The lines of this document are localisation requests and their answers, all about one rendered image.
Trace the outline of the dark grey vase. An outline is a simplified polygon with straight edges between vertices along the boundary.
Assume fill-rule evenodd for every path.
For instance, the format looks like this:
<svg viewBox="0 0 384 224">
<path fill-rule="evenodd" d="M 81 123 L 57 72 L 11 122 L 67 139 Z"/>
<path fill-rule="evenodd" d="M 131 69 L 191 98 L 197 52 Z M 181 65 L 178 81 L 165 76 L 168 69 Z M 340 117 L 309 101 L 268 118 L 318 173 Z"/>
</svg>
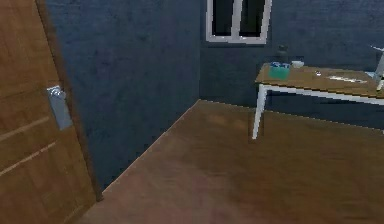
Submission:
<svg viewBox="0 0 384 224">
<path fill-rule="evenodd" d="M 285 45 L 279 45 L 277 50 L 277 61 L 280 63 L 288 63 L 288 54 L 287 54 L 288 47 Z"/>
</svg>

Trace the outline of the green box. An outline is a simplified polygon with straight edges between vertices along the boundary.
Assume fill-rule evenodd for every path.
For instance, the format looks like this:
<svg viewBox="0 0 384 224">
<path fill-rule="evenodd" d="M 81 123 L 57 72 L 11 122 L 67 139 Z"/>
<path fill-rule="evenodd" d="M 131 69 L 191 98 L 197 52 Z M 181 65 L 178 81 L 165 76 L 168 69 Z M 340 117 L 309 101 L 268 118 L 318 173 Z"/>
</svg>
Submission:
<svg viewBox="0 0 384 224">
<path fill-rule="evenodd" d="M 268 75 L 272 78 L 286 79 L 290 72 L 288 63 L 271 62 Z"/>
</svg>

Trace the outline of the white framed window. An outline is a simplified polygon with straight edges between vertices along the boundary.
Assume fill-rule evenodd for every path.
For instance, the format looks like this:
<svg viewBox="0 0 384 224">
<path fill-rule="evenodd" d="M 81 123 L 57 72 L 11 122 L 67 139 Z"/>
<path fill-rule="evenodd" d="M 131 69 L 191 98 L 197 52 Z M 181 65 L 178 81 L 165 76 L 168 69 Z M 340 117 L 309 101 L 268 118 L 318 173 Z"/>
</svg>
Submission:
<svg viewBox="0 0 384 224">
<path fill-rule="evenodd" d="M 272 0 L 206 0 L 205 40 L 211 43 L 267 43 Z"/>
</svg>

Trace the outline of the wooden table with white legs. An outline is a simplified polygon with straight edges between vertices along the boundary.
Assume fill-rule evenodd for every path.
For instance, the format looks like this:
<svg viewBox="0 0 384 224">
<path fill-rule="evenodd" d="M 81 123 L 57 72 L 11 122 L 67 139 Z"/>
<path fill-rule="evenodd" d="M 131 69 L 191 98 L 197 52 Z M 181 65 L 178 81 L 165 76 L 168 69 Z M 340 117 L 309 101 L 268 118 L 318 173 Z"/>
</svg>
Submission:
<svg viewBox="0 0 384 224">
<path fill-rule="evenodd" d="M 375 80 L 363 71 L 303 66 L 301 68 L 291 68 L 286 79 L 277 79 L 268 75 L 269 68 L 270 65 L 265 63 L 255 80 L 258 84 L 258 96 L 252 132 L 253 139 L 258 136 L 260 121 L 269 91 L 384 106 L 384 90 L 377 91 Z M 316 71 L 320 71 L 322 75 L 316 76 Z M 366 80 L 367 83 L 330 80 L 327 78 L 328 76 Z"/>
</svg>

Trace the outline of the white flat item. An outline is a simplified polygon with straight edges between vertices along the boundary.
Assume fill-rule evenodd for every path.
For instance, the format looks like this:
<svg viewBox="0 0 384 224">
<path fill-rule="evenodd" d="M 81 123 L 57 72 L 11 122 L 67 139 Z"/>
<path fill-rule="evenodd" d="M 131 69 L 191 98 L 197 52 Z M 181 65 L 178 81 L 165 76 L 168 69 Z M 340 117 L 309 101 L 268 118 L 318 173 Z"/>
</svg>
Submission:
<svg viewBox="0 0 384 224">
<path fill-rule="evenodd" d="M 341 77 L 341 76 L 328 76 L 327 78 L 330 80 L 337 80 L 337 81 L 344 81 L 344 82 L 351 82 L 351 83 L 367 83 L 366 80 L 347 78 L 347 77 Z"/>
</svg>

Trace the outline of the brown wooden room door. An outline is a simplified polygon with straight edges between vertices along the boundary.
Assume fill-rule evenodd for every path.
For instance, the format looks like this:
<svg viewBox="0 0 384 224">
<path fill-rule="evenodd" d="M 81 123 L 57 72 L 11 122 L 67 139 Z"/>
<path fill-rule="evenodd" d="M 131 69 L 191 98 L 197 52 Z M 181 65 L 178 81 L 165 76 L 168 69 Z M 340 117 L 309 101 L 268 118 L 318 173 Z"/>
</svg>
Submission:
<svg viewBox="0 0 384 224">
<path fill-rule="evenodd" d="M 75 224 L 96 203 L 37 0 L 0 0 L 0 224 Z"/>
</svg>

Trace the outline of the white desk lamp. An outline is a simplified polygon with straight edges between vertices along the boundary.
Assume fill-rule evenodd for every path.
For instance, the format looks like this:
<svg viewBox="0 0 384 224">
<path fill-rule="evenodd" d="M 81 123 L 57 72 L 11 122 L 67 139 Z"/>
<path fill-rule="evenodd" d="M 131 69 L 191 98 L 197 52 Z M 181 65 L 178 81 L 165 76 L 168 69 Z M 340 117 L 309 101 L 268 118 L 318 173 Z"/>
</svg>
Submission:
<svg viewBox="0 0 384 224">
<path fill-rule="evenodd" d="M 376 90 L 380 91 L 384 87 L 384 48 L 371 46 L 371 48 L 381 53 L 380 60 L 374 72 L 367 72 L 367 75 L 377 82 Z"/>
</svg>

